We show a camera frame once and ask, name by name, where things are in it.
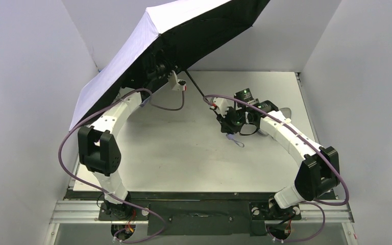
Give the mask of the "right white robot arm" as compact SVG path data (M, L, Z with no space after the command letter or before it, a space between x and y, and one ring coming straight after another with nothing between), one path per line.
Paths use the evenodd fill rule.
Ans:
M209 102L220 124L220 131L231 138L244 135L246 125L255 133L270 136L297 163L299 170L292 184L269 199L269 211L283 215L303 201L314 201L340 184L339 157L333 147L324 148L303 134L271 101L260 101L249 89L233 97L214 96Z

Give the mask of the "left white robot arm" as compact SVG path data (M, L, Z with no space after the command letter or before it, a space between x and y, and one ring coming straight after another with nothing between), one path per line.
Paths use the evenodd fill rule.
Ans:
M181 67L162 56L134 62L117 80L121 88L131 88L131 91L94 113L95 121L90 125L81 124L79 160L97 178L107 214L128 218L135 209L118 172L121 152L116 136L130 115L143 102L149 102L152 93L165 83L170 83L173 90L184 92L186 82L177 77L181 71Z

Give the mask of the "purple umbrella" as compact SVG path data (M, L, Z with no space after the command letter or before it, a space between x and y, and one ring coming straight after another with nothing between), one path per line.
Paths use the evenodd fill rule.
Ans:
M145 51L176 51L176 65L187 70L249 29L268 1L174 1L146 8L114 58L81 90L70 123L109 106L122 89L118 78Z

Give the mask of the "purple zippered umbrella case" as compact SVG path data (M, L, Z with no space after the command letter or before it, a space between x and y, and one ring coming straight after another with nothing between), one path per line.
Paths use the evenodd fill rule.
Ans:
M284 108L280 108L279 110L282 112L282 114L283 114L286 118L291 118L292 111L291 111L290 108L284 107ZM257 131L257 134L260 135L260 136L263 136L263 137L268 137L268 136L269 136L269 134L268 134L267 132L265 132L265 131L263 131L263 130L261 130L261 129L259 129L259 130Z

